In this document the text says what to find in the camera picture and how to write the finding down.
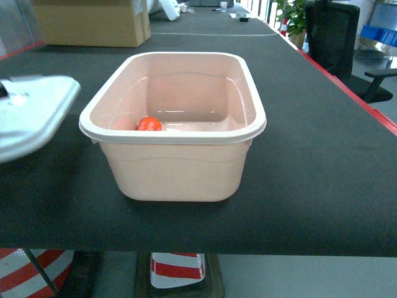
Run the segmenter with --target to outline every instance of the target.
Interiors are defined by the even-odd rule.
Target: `black office chair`
[[[397,76],[397,69],[365,73],[372,83],[352,75],[354,43],[360,9],[357,6],[327,2],[306,2],[306,33],[309,56],[340,79],[366,103],[390,100],[393,95],[380,87],[383,79]]]

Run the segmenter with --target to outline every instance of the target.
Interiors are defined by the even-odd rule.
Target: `white plastic lid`
[[[0,99],[0,163],[47,144],[76,98],[80,84],[67,76],[1,80],[9,93]]]

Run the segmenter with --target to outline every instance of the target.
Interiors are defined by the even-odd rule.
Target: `red table edge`
[[[20,53],[26,52],[27,50],[30,50],[31,48],[37,47],[37,46],[39,46],[39,45],[42,45],[43,43],[44,43],[44,40],[41,40],[41,41],[39,41],[39,42],[37,42],[37,43],[34,43],[34,44],[32,44],[32,45],[28,45],[27,47],[21,48],[20,50],[17,50],[17,51],[8,53],[8,54],[6,54],[6,55],[4,55],[4,56],[0,56],[0,61],[1,61],[1,60],[4,60],[4,59],[6,59],[6,58],[9,58],[9,57],[18,55],[18,54],[20,54]]]
[[[384,127],[386,127],[392,134],[397,136],[397,124],[395,124],[391,119],[387,118],[382,112],[370,107],[366,102],[354,94],[344,83],[339,81],[335,76],[329,74],[324,68],[322,68],[317,62],[309,57],[304,51],[295,46],[288,38],[280,34],[298,53],[304,56],[314,67],[316,67],[323,75],[325,75],[330,81],[332,81],[336,86],[338,86],[342,91],[344,91],[351,99],[358,103],[364,110],[366,110],[372,117],[377,119]]]

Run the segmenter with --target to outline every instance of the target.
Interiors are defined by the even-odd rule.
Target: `potted plant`
[[[306,0],[276,0],[277,9],[282,11],[279,20],[288,19],[287,33],[290,41],[302,48],[306,35],[305,2]]]

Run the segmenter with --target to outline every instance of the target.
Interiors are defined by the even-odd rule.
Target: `plant pot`
[[[294,34],[294,35],[289,35],[288,39],[297,46],[297,48],[302,48],[303,47],[303,42],[305,41],[305,36],[306,36],[306,29],[303,29],[303,32],[301,34]]]

